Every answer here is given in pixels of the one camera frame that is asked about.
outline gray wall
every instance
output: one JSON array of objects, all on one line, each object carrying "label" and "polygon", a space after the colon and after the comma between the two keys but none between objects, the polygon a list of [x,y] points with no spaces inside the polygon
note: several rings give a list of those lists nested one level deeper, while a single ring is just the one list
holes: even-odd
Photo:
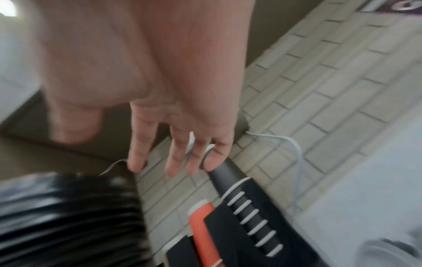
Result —
[{"label": "gray wall", "polygon": [[247,48],[249,65],[322,0],[257,0]]}]

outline human hand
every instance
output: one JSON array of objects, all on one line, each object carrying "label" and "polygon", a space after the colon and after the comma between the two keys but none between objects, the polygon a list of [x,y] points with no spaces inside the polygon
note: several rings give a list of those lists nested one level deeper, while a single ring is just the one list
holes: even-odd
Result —
[{"label": "human hand", "polygon": [[131,102],[128,167],[139,172],[158,123],[173,137],[168,176],[196,141],[187,174],[211,138],[212,170],[228,156],[253,0],[20,2],[49,106],[51,137],[73,144],[100,130],[106,107]]}]

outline black ribbed object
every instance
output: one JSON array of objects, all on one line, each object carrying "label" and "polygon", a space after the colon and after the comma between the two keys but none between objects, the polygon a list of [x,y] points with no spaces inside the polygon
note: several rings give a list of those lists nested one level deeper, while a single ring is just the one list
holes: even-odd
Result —
[{"label": "black ribbed object", "polygon": [[0,183],[0,266],[154,266],[135,182],[47,174]]}]

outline bright light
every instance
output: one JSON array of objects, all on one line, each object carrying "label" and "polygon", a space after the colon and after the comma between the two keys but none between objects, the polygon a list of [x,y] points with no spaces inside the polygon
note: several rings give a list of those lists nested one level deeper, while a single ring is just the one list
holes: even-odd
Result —
[{"label": "bright light", "polygon": [[10,0],[0,0],[0,14],[6,17],[16,17],[16,7]]}]

